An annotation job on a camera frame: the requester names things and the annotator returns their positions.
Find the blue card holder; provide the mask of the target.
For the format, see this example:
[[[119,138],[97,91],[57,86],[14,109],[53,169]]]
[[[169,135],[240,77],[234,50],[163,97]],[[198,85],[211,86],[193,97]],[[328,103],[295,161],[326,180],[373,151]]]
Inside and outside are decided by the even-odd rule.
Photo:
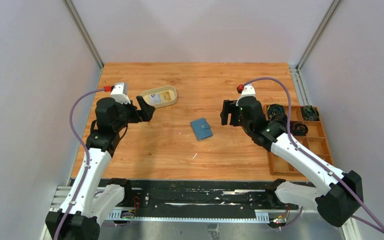
[[[199,118],[191,121],[190,126],[198,141],[202,141],[213,136],[211,127],[205,118]]]

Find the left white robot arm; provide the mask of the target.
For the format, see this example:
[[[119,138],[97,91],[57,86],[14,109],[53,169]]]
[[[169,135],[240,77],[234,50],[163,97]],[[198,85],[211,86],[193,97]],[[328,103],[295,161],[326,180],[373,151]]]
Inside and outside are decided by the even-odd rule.
[[[116,205],[129,206],[133,201],[132,186],[125,178],[112,178],[96,197],[102,175],[122,139],[120,131],[129,124],[149,122],[155,107],[137,96],[139,106],[121,103],[113,97],[97,101],[96,119],[83,143],[85,155],[64,202],[57,211],[50,211],[45,224],[54,240],[97,240],[101,226]]]

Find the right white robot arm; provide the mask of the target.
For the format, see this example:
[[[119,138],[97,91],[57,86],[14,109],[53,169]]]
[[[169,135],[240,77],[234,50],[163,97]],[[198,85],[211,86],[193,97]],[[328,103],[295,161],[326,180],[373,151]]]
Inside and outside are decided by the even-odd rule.
[[[361,176],[327,163],[296,138],[287,127],[266,119],[261,103],[254,96],[224,100],[221,124],[242,127],[252,141],[282,158],[307,177],[312,187],[278,179],[265,195],[266,204],[278,209],[293,204],[317,211],[329,224],[341,227],[364,201]]]

